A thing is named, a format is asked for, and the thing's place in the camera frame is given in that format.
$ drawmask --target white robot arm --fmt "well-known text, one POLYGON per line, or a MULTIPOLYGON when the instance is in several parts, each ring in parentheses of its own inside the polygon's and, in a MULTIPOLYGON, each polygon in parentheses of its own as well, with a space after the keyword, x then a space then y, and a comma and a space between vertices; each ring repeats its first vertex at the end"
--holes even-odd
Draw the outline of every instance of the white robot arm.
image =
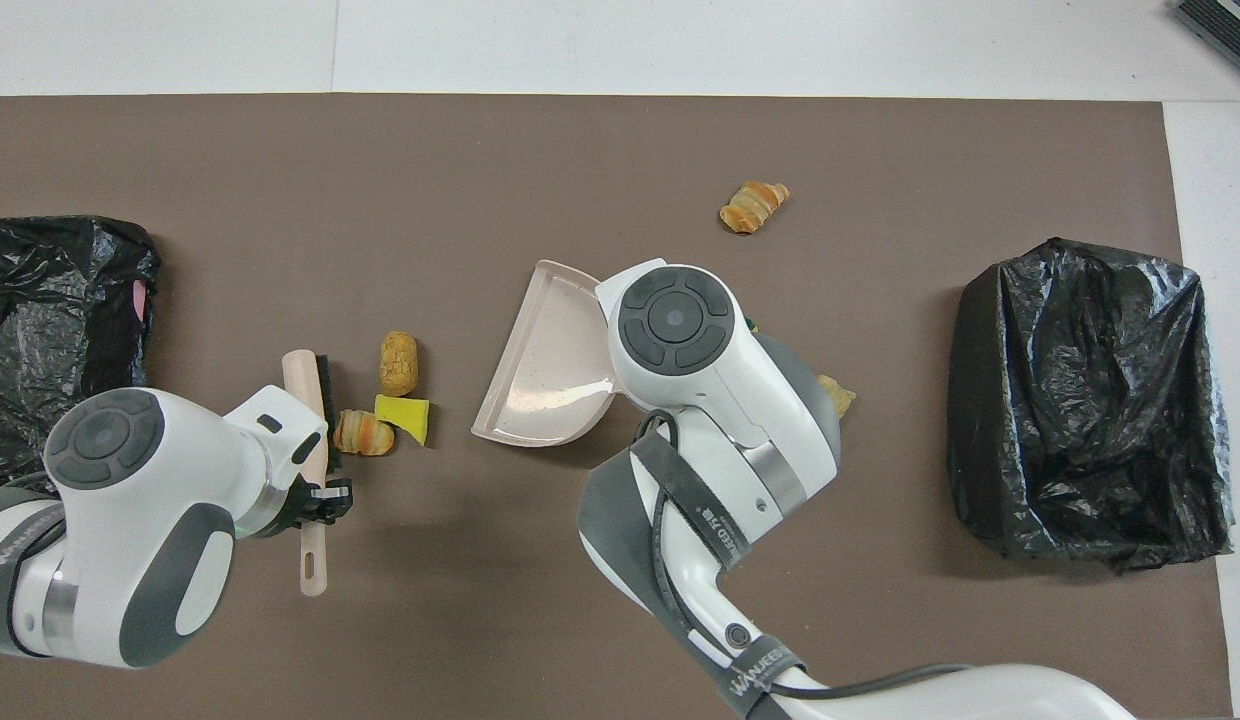
POLYGON ((329 523, 347 483, 298 478, 327 424, 264 387, 221 418, 122 388, 58 420, 43 465, 61 499, 0 488, 0 652, 145 667, 216 610, 233 542, 329 523))
POLYGON ((808 678, 717 577, 838 473, 835 405, 789 347, 748 331, 725 284, 699 268, 651 260, 596 295, 616 378, 649 418, 632 446, 589 475, 580 539, 740 718, 1131 719, 1045 667, 932 665, 847 688, 808 678))

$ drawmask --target white floor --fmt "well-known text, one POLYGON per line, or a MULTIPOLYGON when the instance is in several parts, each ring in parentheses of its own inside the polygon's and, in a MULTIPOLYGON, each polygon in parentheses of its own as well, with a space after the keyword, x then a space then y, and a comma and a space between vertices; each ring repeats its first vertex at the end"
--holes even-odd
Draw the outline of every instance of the white floor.
POLYGON ((0 95, 329 90, 1167 102, 1233 430, 1240 716, 1240 72, 1167 1, 0 0, 0 95))

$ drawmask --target black trash bag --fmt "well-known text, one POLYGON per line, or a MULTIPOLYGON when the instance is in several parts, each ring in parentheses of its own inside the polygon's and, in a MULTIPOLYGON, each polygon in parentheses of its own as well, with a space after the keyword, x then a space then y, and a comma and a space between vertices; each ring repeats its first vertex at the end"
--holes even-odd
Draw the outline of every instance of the black trash bag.
POLYGON ((1115 573, 1229 551, 1228 450, 1190 269, 1053 238, 963 291, 949 483, 987 547, 1115 573))
POLYGON ((72 406, 146 383, 159 264, 131 223, 0 219, 0 486, 43 470, 43 442, 72 406))

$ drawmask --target pink dustpan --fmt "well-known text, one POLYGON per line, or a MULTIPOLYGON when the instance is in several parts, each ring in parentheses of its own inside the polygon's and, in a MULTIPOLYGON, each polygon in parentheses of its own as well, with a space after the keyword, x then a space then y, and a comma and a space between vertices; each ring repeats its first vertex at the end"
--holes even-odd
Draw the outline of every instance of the pink dustpan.
POLYGON ((608 354, 598 280, 541 260, 508 333, 472 434, 547 447, 589 432, 620 387, 608 354))

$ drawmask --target yellow sponge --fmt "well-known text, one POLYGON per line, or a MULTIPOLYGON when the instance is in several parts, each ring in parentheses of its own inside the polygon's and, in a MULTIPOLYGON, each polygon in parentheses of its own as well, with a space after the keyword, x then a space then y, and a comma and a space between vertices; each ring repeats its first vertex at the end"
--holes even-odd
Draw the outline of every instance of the yellow sponge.
POLYGON ((424 437, 429 434, 429 402, 410 397, 377 395, 376 419, 404 429, 415 442, 424 445, 424 437))

